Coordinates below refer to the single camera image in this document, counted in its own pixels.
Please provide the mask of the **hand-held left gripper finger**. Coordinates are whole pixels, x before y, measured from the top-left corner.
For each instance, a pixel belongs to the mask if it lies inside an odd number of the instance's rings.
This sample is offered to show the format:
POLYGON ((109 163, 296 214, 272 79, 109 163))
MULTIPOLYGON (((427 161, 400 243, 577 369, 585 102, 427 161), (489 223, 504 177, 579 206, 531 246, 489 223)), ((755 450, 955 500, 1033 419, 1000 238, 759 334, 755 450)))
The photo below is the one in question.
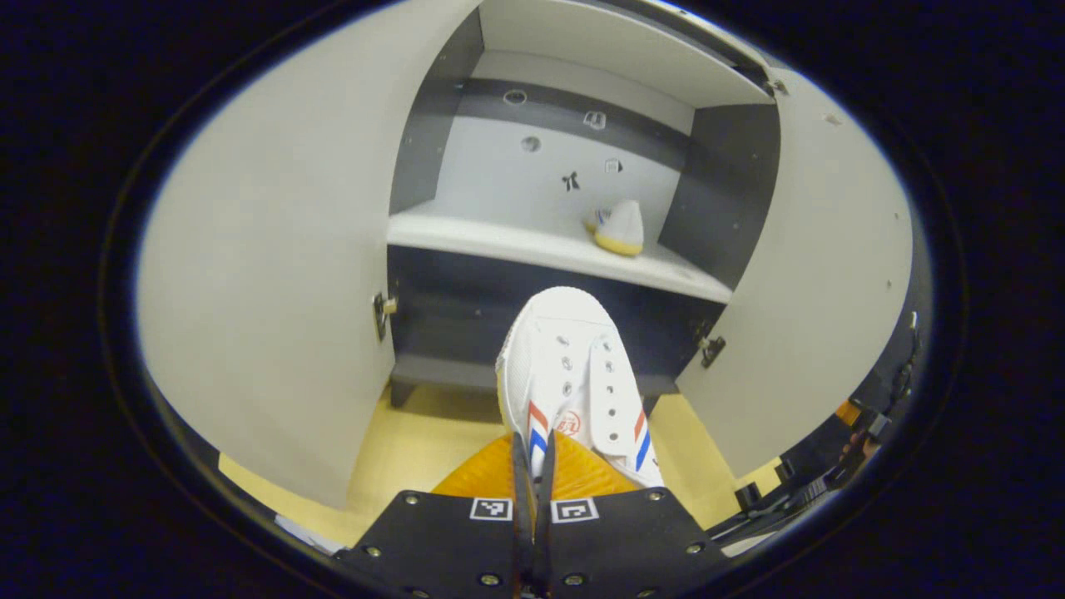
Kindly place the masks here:
POLYGON ((532 543, 547 598, 679 598, 712 585, 731 560, 666 487, 552 499, 558 433, 548 437, 532 543))
POLYGON ((514 440, 480 448, 429 492, 396 493, 332 558, 388 598, 517 598, 532 564, 532 514, 514 440))

